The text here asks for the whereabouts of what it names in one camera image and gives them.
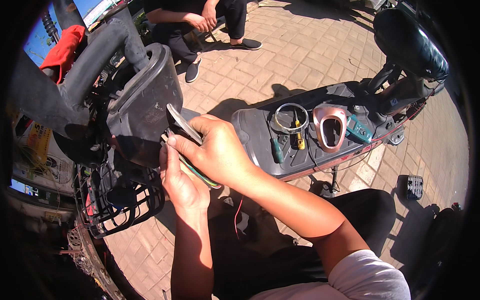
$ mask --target green multimeter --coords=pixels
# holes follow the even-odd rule
[[[353,136],[363,143],[370,144],[372,142],[372,132],[365,127],[355,115],[347,118],[347,131],[345,132],[345,136],[349,136],[350,134],[353,134]]]

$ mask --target paved ground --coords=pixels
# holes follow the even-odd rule
[[[261,40],[263,48],[203,53],[199,79],[186,84],[184,74],[179,75],[184,106],[227,119],[233,111],[260,101],[373,77],[384,64],[385,55],[373,40],[372,19],[363,12],[336,12],[301,0],[263,1],[248,15],[246,25],[246,37]],[[222,31],[215,35],[228,42]],[[405,125],[406,138],[399,146],[379,146],[359,164],[339,172],[338,182],[341,193],[372,187],[394,196],[397,220],[381,258],[408,273],[435,204],[443,209],[464,201],[468,145],[459,114],[445,90]],[[419,202],[407,203],[396,195],[401,174],[423,176],[426,189]],[[314,178],[331,180],[321,172]],[[311,182],[305,177],[291,184],[308,190]],[[175,237],[172,217],[167,220],[167,214],[163,212],[158,218],[163,223],[151,218],[106,238],[125,276],[149,300],[163,299],[162,289],[170,297]],[[296,236],[279,221],[277,224],[282,232]]]

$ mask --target black pants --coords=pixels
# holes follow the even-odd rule
[[[192,12],[201,15],[206,0],[190,1],[181,12]],[[247,16],[246,0],[220,0],[215,7],[216,17],[225,16],[228,35],[231,39],[239,39],[245,34],[245,19]],[[193,30],[186,23],[159,23],[152,32],[154,42],[167,45],[172,50],[174,61],[181,60],[187,64],[197,59],[197,53],[190,50],[183,36]]]
[[[367,189],[329,201],[380,256],[395,222],[393,197],[385,191]],[[322,262],[313,247],[291,246],[265,258],[242,245],[232,220],[232,214],[223,214],[208,223],[215,273],[214,295],[219,299],[248,299],[273,288],[327,281]]]

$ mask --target screwdriver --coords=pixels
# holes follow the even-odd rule
[[[297,110],[293,109],[293,111],[295,112],[295,127],[298,128],[300,127],[300,120],[299,120],[299,117],[297,116]],[[297,146],[299,150],[305,149],[305,140],[303,139],[301,132],[297,133]]]
[[[270,124],[268,123],[267,116],[265,116],[265,122],[267,122],[268,132],[270,132],[270,144],[272,145],[274,161],[277,164],[283,164],[284,162],[283,152],[282,150],[280,150],[280,145],[278,144],[278,141],[273,138],[272,128],[270,128]]]

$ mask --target seated person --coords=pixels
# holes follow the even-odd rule
[[[153,41],[167,45],[172,50],[174,61],[187,63],[185,81],[190,83],[198,77],[202,59],[185,44],[183,36],[196,28],[208,32],[216,26],[216,19],[225,16],[232,48],[258,50],[262,43],[243,38],[246,0],[144,0],[148,21],[157,24],[152,32]]]
[[[255,166],[232,124],[211,115],[190,124],[203,134],[201,146],[174,135],[160,150],[162,184],[177,214],[173,299],[210,299],[212,293],[221,300],[410,299],[402,272],[378,258],[396,217],[390,194],[366,189],[327,201]],[[238,209],[207,219],[208,188],[179,153],[313,246],[267,256],[247,247],[249,233],[237,230]]]

